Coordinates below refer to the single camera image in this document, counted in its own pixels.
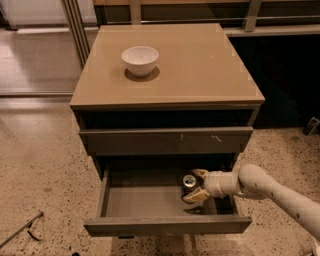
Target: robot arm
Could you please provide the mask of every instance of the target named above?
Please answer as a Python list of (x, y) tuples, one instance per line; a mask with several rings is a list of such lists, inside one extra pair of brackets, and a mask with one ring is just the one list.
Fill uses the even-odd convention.
[(182, 198), (186, 203), (203, 201), (210, 196), (267, 197), (320, 241), (320, 204), (281, 185), (261, 167), (247, 164), (232, 172), (195, 169), (192, 173), (201, 178), (202, 185)]

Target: speckled floor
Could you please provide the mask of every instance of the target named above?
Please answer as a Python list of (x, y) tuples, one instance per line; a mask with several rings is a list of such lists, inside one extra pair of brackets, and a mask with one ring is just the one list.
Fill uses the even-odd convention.
[[(253, 219), (243, 234), (90, 237), (83, 222), (95, 217), (100, 178), (77, 132), (69, 99), (1, 99), (0, 243), (39, 211), (44, 216), (33, 225), (41, 242), (23, 231), (0, 255), (295, 256), (310, 251), (311, 236), (269, 199), (236, 198), (239, 214)], [(265, 168), (320, 203), (319, 134), (305, 136), (301, 128), (255, 130), (237, 166), (245, 163)]]

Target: drawer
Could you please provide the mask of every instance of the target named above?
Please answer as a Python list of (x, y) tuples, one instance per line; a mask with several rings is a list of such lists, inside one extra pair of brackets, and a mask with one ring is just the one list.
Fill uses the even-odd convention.
[(242, 233), (250, 217), (237, 213), (232, 197), (186, 204), (182, 168), (105, 170), (97, 216), (85, 221), (91, 236)]
[(81, 130), (87, 153), (96, 156), (239, 153), (252, 127)]

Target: cabinet top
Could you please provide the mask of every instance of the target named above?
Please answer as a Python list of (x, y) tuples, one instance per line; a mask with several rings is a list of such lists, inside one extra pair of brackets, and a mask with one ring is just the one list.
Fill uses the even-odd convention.
[[(159, 52), (153, 72), (131, 75), (133, 46)], [(264, 97), (219, 24), (101, 26), (71, 100), (73, 109), (262, 104)]]

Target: cabinet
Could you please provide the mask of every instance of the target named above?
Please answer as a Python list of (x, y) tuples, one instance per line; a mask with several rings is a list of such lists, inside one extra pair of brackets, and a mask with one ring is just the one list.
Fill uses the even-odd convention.
[[(136, 45), (160, 53), (148, 77), (121, 62)], [(232, 197), (188, 205), (182, 179), (232, 170), (263, 102), (219, 24), (102, 26), (70, 104), (102, 179), (90, 235), (243, 232)]]

